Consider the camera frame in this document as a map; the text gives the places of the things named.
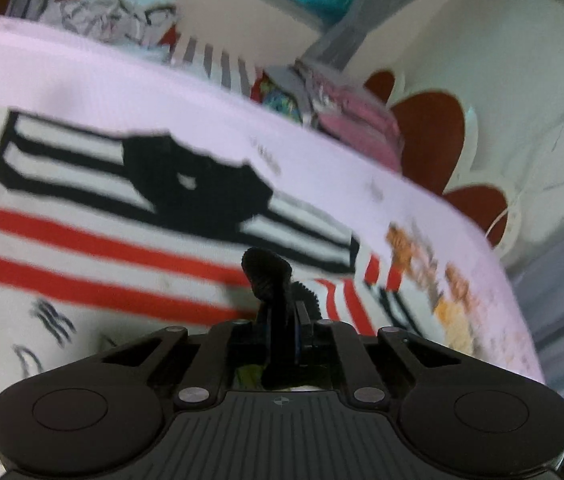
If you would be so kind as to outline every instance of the red stripe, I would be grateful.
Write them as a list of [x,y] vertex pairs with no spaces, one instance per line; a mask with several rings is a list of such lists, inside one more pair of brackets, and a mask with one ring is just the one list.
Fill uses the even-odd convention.
[[150,250],[17,212],[0,210],[0,231],[96,258],[168,270],[225,285],[249,286],[242,269]]
[[0,283],[31,290],[59,301],[203,326],[211,326],[228,319],[253,317],[253,312],[249,311],[216,308],[197,301],[166,298],[123,286],[68,278],[1,258]]
[[342,282],[344,283],[344,301],[347,303],[348,311],[351,313],[351,319],[356,330],[361,335],[375,335],[371,322],[366,315],[366,310],[364,310],[364,305],[362,305],[360,297],[356,292],[353,280],[345,278]]
[[326,287],[326,315],[329,319],[339,321],[338,309],[335,308],[335,283],[328,280],[315,280]]
[[402,271],[395,266],[389,269],[389,275],[386,278],[386,290],[398,290],[402,284]]
[[375,285],[380,277],[380,259],[371,254],[371,260],[366,266],[366,273],[364,274],[364,281],[370,285]]

